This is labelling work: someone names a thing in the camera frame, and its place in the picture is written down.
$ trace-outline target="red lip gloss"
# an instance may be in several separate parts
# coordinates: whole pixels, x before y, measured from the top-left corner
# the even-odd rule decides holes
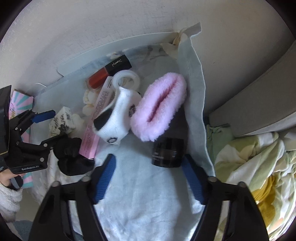
[[[122,55],[90,76],[86,81],[87,86],[89,89],[97,89],[104,84],[108,76],[114,76],[117,72],[130,68],[130,61]]]

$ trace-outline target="pink fluffy headband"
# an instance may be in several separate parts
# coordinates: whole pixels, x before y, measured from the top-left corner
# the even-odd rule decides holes
[[[151,84],[131,118],[131,129],[142,141],[154,141],[169,127],[186,98],[182,75],[167,73]]]

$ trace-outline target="silver screw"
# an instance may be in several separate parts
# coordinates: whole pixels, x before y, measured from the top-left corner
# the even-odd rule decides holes
[[[239,182],[239,186],[242,187],[242,188],[246,188],[247,187],[247,185],[244,182]]]
[[[217,182],[217,178],[216,178],[216,177],[213,177],[213,176],[208,177],[208,180],[209,180],[211,183]]]
[[[83,182],[88,182],[91,180],[91,178],[89,176],[84,176],[82,179],[81,179]]]
[[[52,187],[57,187],[57,186],[59,186],[60,185],[60,182],[59,181],[54,181],[53,183],[52,183]]]

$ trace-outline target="roll of tape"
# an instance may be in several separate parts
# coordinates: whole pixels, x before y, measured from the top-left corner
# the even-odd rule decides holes
[[[133,86],[127,89],[134,90],[134,91],[138,90],[140,86],[140,77],[134,71],[131,71],[131,70],[121,70],[118,73],[116,73],[113,76],[113,80],[112,80],[113,87],[115,89],[118,89],[119,88],[118,82],[125,77],[131,78],[133,80]]]

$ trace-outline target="ysl logo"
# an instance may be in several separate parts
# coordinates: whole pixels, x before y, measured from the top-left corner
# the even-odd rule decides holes
[[[120,63],[120,62],[122,62],[121,59],[120,59],[120,60],[117,60],[115,63],[113,63],[112,66],[114,67],[114,65],[116,65],[116,64],[118,64],[118,63]]]

